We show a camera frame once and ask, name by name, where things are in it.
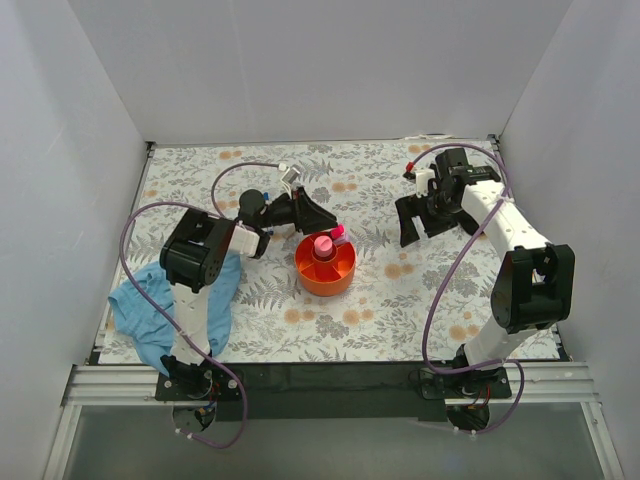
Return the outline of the pink capped glue bottle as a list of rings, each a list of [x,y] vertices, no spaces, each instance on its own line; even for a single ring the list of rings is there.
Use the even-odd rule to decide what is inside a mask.
[[[335,256],[335,245],[328,235],[321,235],[315,238],[313,256],[317,261],[329,261]]]

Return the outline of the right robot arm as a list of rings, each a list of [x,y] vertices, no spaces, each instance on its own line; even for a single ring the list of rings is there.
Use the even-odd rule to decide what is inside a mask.
[[[500,155],[487,152],[493,163],[473,166],[469,148],[465,143],[435,147],[436,158],[425,169],[410,161],[403,176],[415,191],[395,206],[401,246],[422,234],[434,237],[460,226],[473,240],[485,235],[501,261],[490,319],[458,349],[450,367],[427,365],[435,383],[471,398],[500,382],[505,361],[525,340],[568,318],[575,254],[566,244],[552,243],[524,217]]]

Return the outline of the light purple marker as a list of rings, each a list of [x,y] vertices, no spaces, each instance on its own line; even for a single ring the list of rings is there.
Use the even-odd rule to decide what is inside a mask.
[[[336,246],[344,245],[344,244],[349,243],[349,242],[350,242],[350,239],[349,239],[349,237],[347,235],[338,237],[338,238],[333,240],[333,243]]]

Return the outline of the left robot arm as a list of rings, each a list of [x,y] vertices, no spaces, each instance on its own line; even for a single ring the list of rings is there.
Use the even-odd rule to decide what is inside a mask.
[[[171,286],[178,333],[161,362],[171,383],[188,398],[203,399],[214,385],[203,363],[212,352],[207,327],[209,295],[223,272],[224,260],[230,254],[260,258],[270,241],[267,229],[289,224],[308,235],[332,229],[338,220],[302,186],[272,201],[250,189],[241,194],[234,219],[187,209],[164,244],[159,264]]]

